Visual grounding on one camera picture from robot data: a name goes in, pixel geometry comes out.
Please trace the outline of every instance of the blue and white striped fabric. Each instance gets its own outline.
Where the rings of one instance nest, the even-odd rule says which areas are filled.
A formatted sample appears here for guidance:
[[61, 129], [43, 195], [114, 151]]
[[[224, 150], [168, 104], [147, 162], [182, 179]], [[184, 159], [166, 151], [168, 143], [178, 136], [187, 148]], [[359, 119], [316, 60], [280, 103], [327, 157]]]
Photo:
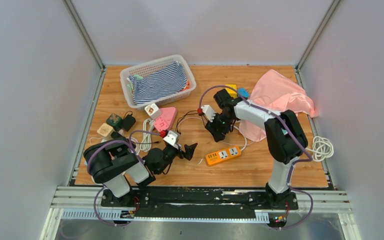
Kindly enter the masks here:
[[186, 86], [188, 80], [179, 62], [173, 62], [140, 80], [132, 75], [128, 78], [133, 88], [133, 101], [137, 105], [176, 94]]

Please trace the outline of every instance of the wooden tabletop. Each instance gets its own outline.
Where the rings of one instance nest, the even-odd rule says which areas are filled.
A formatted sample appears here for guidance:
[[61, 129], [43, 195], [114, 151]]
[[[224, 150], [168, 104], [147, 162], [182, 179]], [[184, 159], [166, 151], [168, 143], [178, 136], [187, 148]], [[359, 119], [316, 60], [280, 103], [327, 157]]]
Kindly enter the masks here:
[[[127, 105], [120, 83], [120, 72], [127, 67], [128, 66], [108, 67], [86, 145], [84, 146], [85, 149], [90, 146], [89, 139], [91, 137], [100, 137], [97, 130], [112, 113], [122, 117], [125, 112], [133, 111], [133, 116], [137, 122], [130, 132], [133, 130], [141, 130], [143, 121], [149, 118], [144, 111], [133, 110]], [[245, 88], [251, 93], [256, 82], [270, 69], [276, 70], [294, 82], [297, 81], [292, 66], [192, 65], [190, 69], [196, 80], [196, 89], [185, 99], [159, 106], [162, 108], [176, 107], [177, 118], [188, 111], [196, 110], [202, 93], [214, 85], [236, 84], [238, 88]], [[213, 95], [219, 90], [220, 89], [216, 88], [208, 92], [203, 101], [203, 104], [210, 104], [217, 112], [221, 110], [213, 100]], [[311, 144], [313, 133], [307, 115], [300, 113], [298, 119], [308, 138], [308, 142]], [[247, 146], [241, 156], [210, 167], [206, 163], [205, 155], [225, 149], [229, 147], [229, 145], [222, 142], [214, 142], [211, 134], [204, 128], [203, 122], [198, 119], [191, 118], [186, 120], [180, 125], [179, 131], [181, 132], [179, 140], [181, 145], [198, 143], [193, 159], [188, 161], [186, 159], [175, 158], [169, 173], [167, 175], [156, 175], [156, 181], [151, 183], [151, 186], [262, 187], [269, 181], [274, 160], [269, 153], [266, 139]], [[135, 134], [134, 137], [139, 141], [142, 140], [141, 133]], [[152, 136], [153, 142], [159, 140], [161, 140], [160, 137]], [[91, 140], [92, 144], [98, 144], [100, 141], [101, 140], [98, 139]], [[229, 133], [225, 141], [238, 145], [244, 144], [243, 136], [236, 130]], [[152, 145], [153, 148], [161, 149], [163, 149], [164, 146], [163, 142]], [[139, 155], [143, 157], [146, 154], [146, 152], [141, 151]], [[87, 173], [84, 161], [85, 159], [83, 158], [75, 180], [76, 185], [94, 184], [91, 176]], [[129, 176], [127, 176], [127, 178], [130, 184], [135, 185]], [[292, 185], [295, 187], [327, 187], [328, 183], [322, 164], [320, 162], [297, 164], [292, 175]]]

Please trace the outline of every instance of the pink fabric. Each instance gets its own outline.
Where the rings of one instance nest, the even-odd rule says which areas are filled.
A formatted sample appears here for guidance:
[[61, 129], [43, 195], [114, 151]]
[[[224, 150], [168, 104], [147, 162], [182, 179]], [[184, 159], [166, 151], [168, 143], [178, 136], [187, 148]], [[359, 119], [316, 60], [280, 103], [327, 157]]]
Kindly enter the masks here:
[[[273, 69], [258, 80], [249, 99], [271, 110], [281, 112], [292, 110], [295, 113], [306, 113], [312, 118], [319, 115], [314, 109], [313, 100], [306, 95], [306, 91]], [[263, 129], [248, 121], [239, 124], [239, 132], [256, 142], [266, 137]]]

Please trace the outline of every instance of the pink cloth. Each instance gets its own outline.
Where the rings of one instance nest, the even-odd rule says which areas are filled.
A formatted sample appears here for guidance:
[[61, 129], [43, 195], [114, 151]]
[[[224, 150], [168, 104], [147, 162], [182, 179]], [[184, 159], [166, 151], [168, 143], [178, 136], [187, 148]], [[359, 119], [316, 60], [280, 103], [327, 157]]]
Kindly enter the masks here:
[[[306, 91], [273, 69], [258, 80], [249, 99], [271, 110], [281, 112], [292, 110], [295, 113], [306, 113], [312, 118], [319, 115]], [[248, 121], [239, 124], [239, 132], [256, 142], [266, 137], [266, 131]]]

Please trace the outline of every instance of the laundry basket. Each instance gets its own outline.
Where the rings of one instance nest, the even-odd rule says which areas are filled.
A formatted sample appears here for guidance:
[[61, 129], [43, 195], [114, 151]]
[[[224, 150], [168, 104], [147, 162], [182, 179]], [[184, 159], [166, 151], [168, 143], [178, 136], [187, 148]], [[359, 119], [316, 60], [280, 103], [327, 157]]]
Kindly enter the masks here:
[[[158, 98], [157, 100], [145, 102], [142, 104], [136, 104], [133, 101], [133, 96], [131, 91], [127, 87], [129, 84], [129, 81], [127, 80], [127, 78], [129, 76], [136, 75], [136, 74], [145, 78], [146, 76], [151, 75], [174, 62], [179, 62], [180, 64], [182, 64], [184, 69], [184, 74], [186, 75], [187, 81], [189, 83], [189, 89], [183, 90], [181, 92], [178, 92], [169, 96]], [[195, 82], [194, 75], [192, 75], [191, 69], [189, 68], [185, 59], [181, 55], [166, 56], [157, 60], [145, 62], [136, 66], [131, 66], [126, 69], [123, 69], [120, 72], [120, 81], [121, 81], [121, 87], [123, 88], [124, 97], [127, 101], [128, 106], [139, 111], [144, 111], [145, 107], [152, 103], [155, 103], [157, 106], [162, 106], [164, 104], [168, 104], [180, 99], [187, 98], [189, 97], [191, 92], [197, 87], [197, 83]]]

